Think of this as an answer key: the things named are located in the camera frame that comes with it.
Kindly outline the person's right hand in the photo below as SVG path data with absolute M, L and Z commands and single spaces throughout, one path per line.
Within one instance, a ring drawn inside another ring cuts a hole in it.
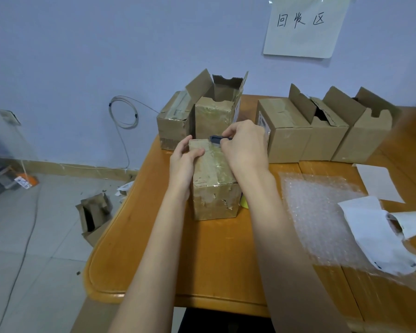
M 251 120 L 244 120 L 243 144 L 238 150 L 222 151 L 238 182 L 268 172 L 267 134 Z

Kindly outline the person's left hand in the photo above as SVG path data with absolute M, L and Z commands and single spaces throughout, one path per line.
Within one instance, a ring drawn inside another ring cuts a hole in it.
M 168 189 L 186 193 L 194 174 L 194 162 L 187 159 L 189 152 L 189 142 L 193 139 L 192 135 L 185 137 L 178 143 L 170 157 L 170 172 Z

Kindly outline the taped brown cardboard box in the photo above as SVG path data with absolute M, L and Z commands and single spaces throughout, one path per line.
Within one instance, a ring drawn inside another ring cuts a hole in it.
M 189 141 L 189 150 L 204 149 L 194 163 L 193 210 L 196 221 L 235 218 L 242 190 L 219 145 L 208 139 Z

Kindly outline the person's right forearm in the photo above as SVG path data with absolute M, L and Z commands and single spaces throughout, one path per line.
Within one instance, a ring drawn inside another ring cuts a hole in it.
M 233 173 L 247 200 L 262 286 L 276 333 L 351 333 L 307 256 L 265 167 Z

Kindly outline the open taped cardboard box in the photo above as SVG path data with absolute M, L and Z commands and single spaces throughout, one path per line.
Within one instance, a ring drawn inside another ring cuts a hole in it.
M 238 119 L 244 84 L 248 77 L 224 78 L 204 69 L 187 86 L 189 95 L 195 97 L 195 139 L 208 139 L 221 135 Z

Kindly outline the closed cardboard box clear tape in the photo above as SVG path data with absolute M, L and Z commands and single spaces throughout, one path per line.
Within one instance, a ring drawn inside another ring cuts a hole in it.
M 192 135 L 195 138 L 194 103 L 188 91 L 177 91 L 156 117 L 160 147 L 173 151 L 178 143 Z

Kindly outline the cardboard box with white label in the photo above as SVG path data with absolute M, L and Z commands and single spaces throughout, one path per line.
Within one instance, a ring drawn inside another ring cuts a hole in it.
M 258 100 L 255 123 L 267 134 L 269 163 L 298 163 L 312 128 L 294 103 L 300 90 L 291 84 L 288 97 Z

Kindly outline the white paper scrap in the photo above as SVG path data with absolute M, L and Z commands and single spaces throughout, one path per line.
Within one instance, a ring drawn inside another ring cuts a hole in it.
M 117 187 L 115 195 L 116 196 L 127 196 L 127 194 L 129 193 L 130 189 L 132 188 L 134 182 L 135 181 L 131 181 L 131 182 L 128 182 L 126 184 L 123 184 L 120 187 Z

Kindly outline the open cardboard box torn flap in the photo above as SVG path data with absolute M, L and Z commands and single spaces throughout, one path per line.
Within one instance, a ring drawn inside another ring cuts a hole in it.
M 349 125 L 316 97 L 301 99 L 299 111 L 310 123 L 311 135 L 301 161 L 330 161 Z

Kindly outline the clear bubble wrap sheet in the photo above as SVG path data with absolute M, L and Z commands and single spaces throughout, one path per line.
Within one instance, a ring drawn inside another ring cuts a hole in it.
M 312 263 L 340 266 L 389 280 L 416 291 L 416 272 L 394 276 L 375 268 L 357 245 L 339 202 L 365 197 L 346 179 L 278 173 L 284 205 Z

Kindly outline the flat white paper sheet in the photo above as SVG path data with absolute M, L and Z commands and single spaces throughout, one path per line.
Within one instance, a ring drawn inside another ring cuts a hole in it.
M 356 167 L 368 195 L 380 200 L 405 203 L 385 167 L 353 164 Z

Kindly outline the crumpled white paper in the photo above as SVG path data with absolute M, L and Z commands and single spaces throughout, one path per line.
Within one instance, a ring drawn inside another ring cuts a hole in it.
M 373 196 L 338 205 L 356 243 L 377 270 L 395 276 L 416 272 L 416 253 L 404 244 L 416 236 L 416 211 L 389 213 Z

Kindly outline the orange and white object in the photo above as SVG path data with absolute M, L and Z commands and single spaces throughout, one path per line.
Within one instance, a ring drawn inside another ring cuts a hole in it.
M 27 173 L 17 173 L 14 181 L 26 190 L 39 184 L 39 181 L 36 177 Z

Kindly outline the white paper wall sign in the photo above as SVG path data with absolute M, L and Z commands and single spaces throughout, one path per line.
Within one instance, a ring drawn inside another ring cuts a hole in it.
M 330 59 L 351 0 L 272 0 L 264 55 Z

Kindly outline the white wall socket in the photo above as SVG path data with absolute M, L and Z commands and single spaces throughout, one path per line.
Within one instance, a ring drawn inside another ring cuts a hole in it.
M 17 119 L 16 115 L 12 111 L 0 109 L 0 116 L 9 125 L 21 126 L 21 122 Z

